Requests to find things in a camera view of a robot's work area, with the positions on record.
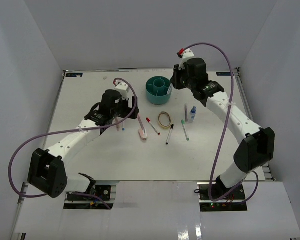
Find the red capped white marker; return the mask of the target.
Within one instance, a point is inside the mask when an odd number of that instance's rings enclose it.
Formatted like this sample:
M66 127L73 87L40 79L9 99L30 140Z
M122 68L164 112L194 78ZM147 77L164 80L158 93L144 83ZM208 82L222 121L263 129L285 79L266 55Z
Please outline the red capped white marker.
M160 136L161 133L156 129L156 127L154 126L154 124L152 123L152 121L151 121L148 117L146 117L146 121L149 123L149 125L152 127L152 129L155 131L155 133L156 133L158 136Z

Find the black capped white marker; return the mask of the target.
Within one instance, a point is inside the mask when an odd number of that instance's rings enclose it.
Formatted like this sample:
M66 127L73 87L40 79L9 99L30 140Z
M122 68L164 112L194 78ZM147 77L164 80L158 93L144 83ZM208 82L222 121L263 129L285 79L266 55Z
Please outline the black capped white marker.
M168 136L167 136L167 139L166 139L166 142L165 142L166 145L168 145L170 143L170 139L171 139L171 136L172 136L173 129L174 129L174 124L171 124L169 132L168 132Z

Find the green capped white marker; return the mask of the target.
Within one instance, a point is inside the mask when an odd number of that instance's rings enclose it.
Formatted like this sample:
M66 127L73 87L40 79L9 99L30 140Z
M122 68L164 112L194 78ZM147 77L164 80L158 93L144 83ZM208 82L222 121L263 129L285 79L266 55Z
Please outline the green capped white marker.
M189 137L189 134L188 134L187 129L186 129L185 121L183 119L181 120L181 125L182 125L182 128L183 128L185 138L186 138L187 141L189 141L190 137Z

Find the brown highlighter orange tip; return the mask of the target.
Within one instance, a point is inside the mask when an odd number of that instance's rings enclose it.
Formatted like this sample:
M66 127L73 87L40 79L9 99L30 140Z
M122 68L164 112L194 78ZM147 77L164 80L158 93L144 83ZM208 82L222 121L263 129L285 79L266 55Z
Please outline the brown highlighter orange tip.
M115 118L115 123L116 123L116 130L119 132L121 127L120 127L119 119L117 117Z

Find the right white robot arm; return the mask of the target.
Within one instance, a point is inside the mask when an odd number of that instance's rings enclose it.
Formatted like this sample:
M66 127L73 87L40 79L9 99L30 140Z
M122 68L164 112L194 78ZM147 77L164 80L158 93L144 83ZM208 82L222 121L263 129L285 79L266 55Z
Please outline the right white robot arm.
M212 195L226 200L233 195L234 186L250 172L273 159L275 132L270 127L262 128L254 123L230 103L225 89L209 79L202 58L188 57L175 65L170 82L177 90L189 89L196 100L225 124L239 144L233 163L216 178L211 188Z

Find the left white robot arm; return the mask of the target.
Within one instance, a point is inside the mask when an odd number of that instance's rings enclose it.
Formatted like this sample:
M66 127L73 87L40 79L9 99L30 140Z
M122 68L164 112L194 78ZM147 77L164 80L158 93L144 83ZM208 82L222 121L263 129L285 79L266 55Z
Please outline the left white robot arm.
M78 192L86 200L93 198L96 180L84 173L70 179L66 169L90 142L114 126L114 119L137 118L138 98L129 99L128 92L128 89L106 90L101 102L91 108L74 132L47 149L36 149L31 157L28 183L51 198L63 192Z

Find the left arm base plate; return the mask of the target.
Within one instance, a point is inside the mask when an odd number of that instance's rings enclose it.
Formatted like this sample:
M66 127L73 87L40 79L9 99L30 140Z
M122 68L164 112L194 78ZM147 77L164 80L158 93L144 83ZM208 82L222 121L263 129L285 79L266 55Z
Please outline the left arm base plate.
M116 199L115 185L95 185L90 193L67 193L66 210L111 210Z

